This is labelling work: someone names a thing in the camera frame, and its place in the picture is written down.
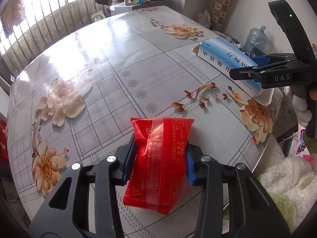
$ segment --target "white bottle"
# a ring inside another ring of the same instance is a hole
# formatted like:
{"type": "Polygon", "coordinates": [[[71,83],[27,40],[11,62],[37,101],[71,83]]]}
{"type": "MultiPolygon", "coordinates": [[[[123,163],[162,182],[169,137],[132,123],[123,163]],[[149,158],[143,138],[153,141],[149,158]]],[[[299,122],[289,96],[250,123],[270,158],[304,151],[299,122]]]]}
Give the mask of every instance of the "white bottle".
{"type": "Polygon", "coordinates": [[[124,5],[129,5],[129,0],[124,0],[124,5]]]}

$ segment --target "hand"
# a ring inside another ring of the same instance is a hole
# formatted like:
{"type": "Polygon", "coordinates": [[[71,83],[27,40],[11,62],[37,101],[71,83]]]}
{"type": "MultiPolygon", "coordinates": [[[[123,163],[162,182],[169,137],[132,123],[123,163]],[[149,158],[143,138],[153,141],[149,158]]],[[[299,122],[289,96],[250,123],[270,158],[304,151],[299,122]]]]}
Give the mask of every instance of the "hand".
{"type": "MultiPolygon", "coordinates": [[[[298,123],[306,127],[312,119],[312,113],[307,109],[307,101],[304,98],[296,96],[291,87],[284,87],[285,94],[291,99],[294,111],[297,116],[298,123]]],[[[309,91],[309,96],[313,100],[317,100],[317,86],[309,91]]]]}

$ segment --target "gray daisy print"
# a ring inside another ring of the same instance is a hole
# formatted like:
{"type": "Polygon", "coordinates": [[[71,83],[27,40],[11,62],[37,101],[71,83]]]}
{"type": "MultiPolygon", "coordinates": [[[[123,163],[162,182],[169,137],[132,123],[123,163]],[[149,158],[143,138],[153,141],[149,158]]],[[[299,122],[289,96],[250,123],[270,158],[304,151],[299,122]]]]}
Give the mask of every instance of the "gray daisy print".
{"type": "Polygon", "coordinates": [[[138,90],[136,93],[135,93],[135,96],[138,98],[138,99],[144,99],[147,97],[147,92],[145,90],[138,90]]]}
{"type": "Polygon", "coordinates": [[[145,108],[149,113],[156,113],[159,109],[155,103],[148,103],[148,105],[145,108]]]}
{"type": "Polygon", "coordinates": [[[124,77],[124,78],[127,78],[131,75],[131,72],[130,71],[124,71],[121,73],[121,76],[124,77]]]}
{"type": "Polygon", "coordinates": [[[130,80],[128,82],[128,86],[129,87],[136,87],[138,85],[138,81],[137,80],[130,80]]]}

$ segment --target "glossy table surface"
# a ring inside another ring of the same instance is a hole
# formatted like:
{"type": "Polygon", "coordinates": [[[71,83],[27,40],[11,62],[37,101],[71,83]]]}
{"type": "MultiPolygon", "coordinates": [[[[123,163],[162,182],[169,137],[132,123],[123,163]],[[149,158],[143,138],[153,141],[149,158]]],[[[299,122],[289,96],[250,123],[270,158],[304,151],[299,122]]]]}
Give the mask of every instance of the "glossy table surface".
{"type": "MultiPolygon", "coordinates": [[[[98,163],[129,141],[131,117],[193,118],[190,143],[220,163],[243,162],[253,170],[282,94],[275,91],[272,104],[262,107],[192,53],[214,36],[170,8],[147,8],[88,25],[28,65],[11,88],[7,138],[12,175],[30,219],[73,163],[98,163]],[[206,83],[216,87],[196,100],[184,92],[195,94],[206,83]]],[[[124,206],[124,192],[117,187],[127,237],[188,237],[195,229],[199,187],[190,187],[168,216],[124,206]]],[[[94,231],[93,188],[89,198],[94,231]]]]}

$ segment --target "red plastic wrapper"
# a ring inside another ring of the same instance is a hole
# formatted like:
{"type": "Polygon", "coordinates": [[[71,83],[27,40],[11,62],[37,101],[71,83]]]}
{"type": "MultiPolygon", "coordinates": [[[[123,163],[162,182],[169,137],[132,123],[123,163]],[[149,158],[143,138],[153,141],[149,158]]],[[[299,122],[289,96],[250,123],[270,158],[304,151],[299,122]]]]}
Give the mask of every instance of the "red plastic wrapper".
{"type": "Polygon", "coordinates": [[[131,118],[139,150],[123,204],[167,215],[186,191],[185,147],[193,119],[131,118]]]}

